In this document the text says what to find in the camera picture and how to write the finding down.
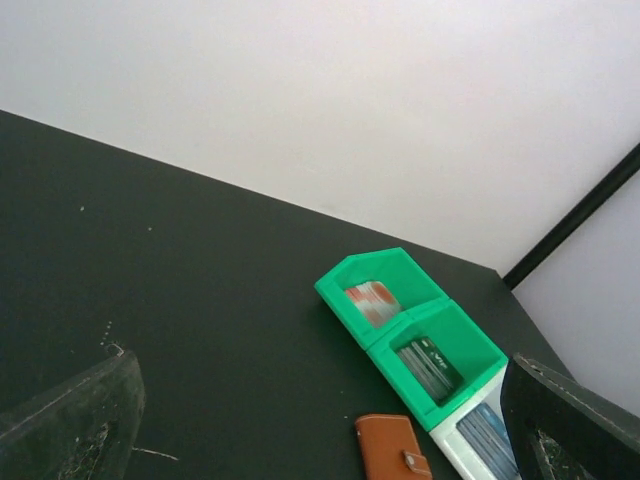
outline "white scratch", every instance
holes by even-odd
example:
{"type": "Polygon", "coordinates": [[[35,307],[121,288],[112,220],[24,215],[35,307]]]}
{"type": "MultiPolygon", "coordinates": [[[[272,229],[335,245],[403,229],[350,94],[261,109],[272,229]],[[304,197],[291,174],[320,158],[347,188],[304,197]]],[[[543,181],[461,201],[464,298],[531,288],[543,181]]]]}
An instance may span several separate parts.
{"type": "Polygon", "coordinates": [[[2,438],[6,437],[7,435],[9,435],[11,432],[13,432],[14,430],[17,430],[18,428],[20,428],[22,425],[24,425],[25,423],[29,422],[32,418],[37,417],[38,415],[40,415],[42,412],[44,412],[47,408],[49,408],[50,406],[52,406],[54,403],[59,402],[60,400],[62,400],[64,397],[66,397],[67,395],[69,395],[71,392],[73,392],[76,388],[81,387],[82,385],[84,385],[85,383],[87,383],[89,381],[89,378],[85,378],[83,379],[78,385],[76,385],[75,387],[71,387],[69,390],[67,390],[66,392],[64,392],[62,395],[60,395],[59,397],[55,398],[54,400],[52,400],[51,402],[47,403],[44,407],[42,407],[40,410],[38,410],[36,413],[29,415],[27,418],[25,418],[24,420],[22,420],[19,423],[16,423],[13,427],[11,427],[9,430],[3,432],[0,434],[0,440],[2,440],[2,438]]]}
{"type": "Polygon", "coordinates": [[[110,343],[109,345],[107,345],[107,347],[115,347],[118,349],[118,357],[121,357],[122,355],[124,355],[124,350],[120,345],[116,345],[115,343],[110,343]]]}
{"type": "Polygon", "coordinates": [[[167,453],[156,452],[155,450],[147,450],[146,448],[138,448],[138,447],[133,447],[131,450],[136,452],[150,453],[151,455],[160,455],[161,457],[170,458],[174,462],[178,461],[178,457],[174,457],[173,455],[169,455],[167,453]]]}

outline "card deck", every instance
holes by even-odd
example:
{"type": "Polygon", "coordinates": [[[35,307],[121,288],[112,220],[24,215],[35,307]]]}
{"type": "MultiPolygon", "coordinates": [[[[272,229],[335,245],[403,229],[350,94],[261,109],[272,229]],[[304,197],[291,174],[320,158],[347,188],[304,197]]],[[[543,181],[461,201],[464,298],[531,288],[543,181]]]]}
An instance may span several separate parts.
{"type": "Polygon", "coordinates": [[[438,405],[462,384],[462,376],[428,337],[414,340],[396,353],[438,405]]]}
{"type": "Polygon", "coordinates": [[[478,405],[457,428],[498,480],[513,480],[518,475],[507,430],[489,405],[478,405]]]}

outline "dark green surface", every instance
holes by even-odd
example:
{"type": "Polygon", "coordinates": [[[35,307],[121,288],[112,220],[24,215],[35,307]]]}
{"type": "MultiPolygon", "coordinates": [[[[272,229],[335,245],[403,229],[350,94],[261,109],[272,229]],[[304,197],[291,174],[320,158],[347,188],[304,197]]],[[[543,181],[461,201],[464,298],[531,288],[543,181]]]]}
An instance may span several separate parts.
{"type": "Polygon", "coordinates": [[[353,253],[404,247],[506,353],[565,372],[490,269],[5,113],[0,227],[0,410],[106,358],[112,321],[137,446],[180,458],[134,453],[130,480],[364,478],[356,417],[407,409],[313,289],[353,253]]]}

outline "green storage bin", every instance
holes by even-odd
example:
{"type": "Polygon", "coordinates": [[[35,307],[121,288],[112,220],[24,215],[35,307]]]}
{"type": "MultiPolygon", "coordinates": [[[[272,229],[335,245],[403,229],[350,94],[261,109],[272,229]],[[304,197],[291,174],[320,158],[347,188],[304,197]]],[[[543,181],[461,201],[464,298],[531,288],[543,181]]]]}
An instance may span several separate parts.
{"type": "Polygon", "coordinates": [[[453,300],[416,309],[367,351],[425,430],[430,431],[482,388],[507,363],[507,357],[453,300]],[[429,337],[463,377],[463,383],[438,406],[395,353],[407,343],[429,337]]]}
{"type": "Polygon", "coordinates": [[[414,309],[448,299],[402,248],[351,255],[318,280],[315,287],[364,350],[406,323],[414,309]],[[380,328],[373,327],[345,293],[346,289],[371,280],[382,282],[403,308],[380,328]]]}

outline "black edge trim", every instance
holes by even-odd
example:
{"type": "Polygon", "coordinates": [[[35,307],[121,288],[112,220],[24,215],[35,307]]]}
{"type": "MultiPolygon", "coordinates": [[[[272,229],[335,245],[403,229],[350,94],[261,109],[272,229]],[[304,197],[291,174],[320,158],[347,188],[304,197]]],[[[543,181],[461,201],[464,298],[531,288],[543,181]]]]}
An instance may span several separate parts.
{"type": "Polygon", "coordinates": [[[640,144],[624,157],[580,202],[507,273],[503,280],[516,288],[640,169],[640,144]]]}

